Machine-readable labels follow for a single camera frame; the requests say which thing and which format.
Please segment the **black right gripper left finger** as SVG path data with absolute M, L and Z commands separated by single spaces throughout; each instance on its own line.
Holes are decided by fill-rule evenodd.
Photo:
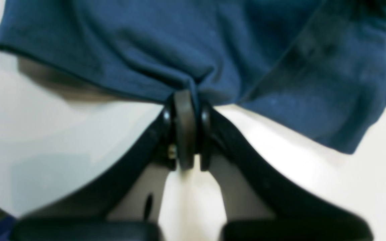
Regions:
M 158 117 L 109 169 L 74 193 L 21 218 L 12 241 L 162 241 L 167 175 L 194 166 L 191 92 L 175 92 Z

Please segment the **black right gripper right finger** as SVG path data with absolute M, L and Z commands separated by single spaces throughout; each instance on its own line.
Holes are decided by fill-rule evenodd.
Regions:
M 372 241 L 363 218 L 272 167 L 211 105 L 201 113 L 201 169 L 218 183 L 227 222 L 220 241 Z

